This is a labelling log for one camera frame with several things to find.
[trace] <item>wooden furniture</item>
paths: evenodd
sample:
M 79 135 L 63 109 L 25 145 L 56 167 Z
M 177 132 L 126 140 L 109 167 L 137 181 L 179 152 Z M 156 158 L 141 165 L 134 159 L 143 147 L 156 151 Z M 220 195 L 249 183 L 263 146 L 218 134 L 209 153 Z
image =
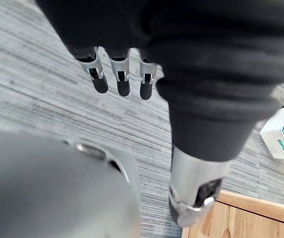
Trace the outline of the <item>wooden furniture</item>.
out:
M 284 205 L 221 191 L 200 223 L 182 238 L 284 238 Z

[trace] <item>floor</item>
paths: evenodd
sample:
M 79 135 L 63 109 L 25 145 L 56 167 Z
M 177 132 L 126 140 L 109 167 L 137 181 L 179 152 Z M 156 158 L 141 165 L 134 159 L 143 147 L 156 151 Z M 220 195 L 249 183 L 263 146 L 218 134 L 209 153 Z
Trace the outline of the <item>floor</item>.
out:
M 42 135 L 90 138 L 135 153 L 142 186 L 142 236 L 177 238 L 170 218 L 170 124 L 156 91 L 139 97 L 138 54 L 130 55 L 131 93 L 121 97 L 106 53 L 109 83 L 98 94 L 31 0 L 0 0 L 0 128 Z M 284 104 L 284 85 L 273 93 Z M 252 131 L 223 189 L 284 204 L 284 161 L 272 159 Z

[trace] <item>white basket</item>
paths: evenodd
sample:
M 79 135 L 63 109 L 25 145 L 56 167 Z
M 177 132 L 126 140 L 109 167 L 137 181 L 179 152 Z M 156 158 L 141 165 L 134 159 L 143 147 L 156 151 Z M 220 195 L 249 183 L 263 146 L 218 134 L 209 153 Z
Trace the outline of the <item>white basket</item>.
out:
M 279 144 L 279 140 L 284 144 L 283 127 L 284 108 L 279 109 L 260 131 L 262 139 L 275 159 L 284 159 L 284 150 Z

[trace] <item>robotic finger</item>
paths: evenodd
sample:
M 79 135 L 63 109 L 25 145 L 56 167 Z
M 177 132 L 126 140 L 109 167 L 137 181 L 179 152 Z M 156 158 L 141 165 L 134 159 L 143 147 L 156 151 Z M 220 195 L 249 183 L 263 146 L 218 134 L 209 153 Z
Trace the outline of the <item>robotic finger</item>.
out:
M 110 57 L 113 74 L 116 78 L 118 93 L 126 97 L 130 93 L 129 75 L 129 49 L 105 49 Z
M 94 88 L 99 93 L 106 93 L 108 91 L 108 83 L 103 72 L 102 64 L 98 55 L 98 48 L 92 48 L 93 54 L 84 59 L 78 59 L 83 70 L 89 74 Z
M 145 53 L 139 50 L 141 87 L 140 96 L 148 100 L 152 96 L 154 77 L 156 76 L 157 64 L 147 60 Z

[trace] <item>gray carpet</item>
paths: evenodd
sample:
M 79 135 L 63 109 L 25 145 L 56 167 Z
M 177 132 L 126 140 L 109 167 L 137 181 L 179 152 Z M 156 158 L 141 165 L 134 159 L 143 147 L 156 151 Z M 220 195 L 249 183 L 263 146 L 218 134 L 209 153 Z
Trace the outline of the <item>gray carpet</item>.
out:
M 136 154 L 142 186 L 142 236 L 181 236 L 168 210 L 170 124 L 156 91 L 139 97 L 138 54 L 130 55 L 131 93 L 117 93 L 106 53 L 109 83 L 97 93 L 88 76 L 30 0 L 0 0 L 0 128 L 33 134 L 90 138 Z M 273 94 L 284 104 L 284 85 Z M 257 124 L 232 165 L 223 189 L 284 203 L 284 161 L 274 160 Z

